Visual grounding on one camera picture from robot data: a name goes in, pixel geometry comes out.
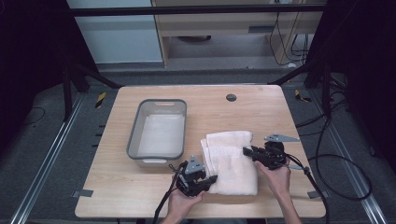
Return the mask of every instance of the human hand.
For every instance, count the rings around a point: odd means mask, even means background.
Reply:
[[[204,198],[205,192],[202,191],[195,198],[184,195],[179,189],[174,190],[169,196],[168,214],[162,224],[179,223],[190,210]]]
[[[264,174],[269,182],[269,187],[276,197],[284,194],[289,194],[290,188],[290,169],[289,167],[282,166],[275,170],[270,170],[265,167],[261,162],[254,162],[257,168]],[[289,165],[290,160],[286,159],[286,164]]]
[[[286,159],[286,164],[289,165],[290,160]],[[300,224],[303,223],[297,214],[293,201],[290,197],[290,169],[287,166],[282,166],[276,170],[270,170],[261,162],[254,162],[257,168],[265,175],[268,180],[271,191],[275,194],[286,223]]]

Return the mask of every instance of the wooden table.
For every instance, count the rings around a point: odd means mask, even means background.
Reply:
[[[234,102],[226,100],[235,94]],[[253,133],[252,145],[262,147],[264,136],[282,133],[298,137],[283,91],[270,85],[229,86],[144,86],[123,87],[113,105],[92,162],[84,189],[91,197],[79,197],[78,217],[153,217],[171,183],[170,169],[147,169],[126,154],[134,116],[145,99],[183,99],[187,103],[184,160],[190,155],[202,161],[200,140],[208,133],[246,130]],[[285,150],[308,165],[300,142],[285,143]],[[292,170],[290,193],[301,217],[323,217],[320,199],[311,200],[314,190],[302,171]],[[167,204],[160,217],[164,217]],[[209,194],[194,206],[190,218],[205,217],[282,217],[266,179],[259,174],[256,196]]]

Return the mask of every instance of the white cabinet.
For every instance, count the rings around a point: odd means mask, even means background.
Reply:
[[[70,8],[151,7],[149,0],[67,0]],[[152,15],[76,17],[96,63],[161,63]]]

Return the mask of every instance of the towel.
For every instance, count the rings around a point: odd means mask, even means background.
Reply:
[[[250,147],[253,134],[248,131],[210,133],[201,140],[205,171],[217,175],[209,193],[256,195],[257,169],[251,158],[243,154]]]

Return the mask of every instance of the black frame pole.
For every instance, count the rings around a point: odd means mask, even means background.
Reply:
[[[48,10],[54,16],[136,16],[167,14],[206,14],[206,13],[255,13],[255,12],[314,12],[337,10],[344,5],[327,4],[273,4],[273,5],[224,5],[224,6],[177,6],[177,7],[108,7],[71,8],[68,10]]]

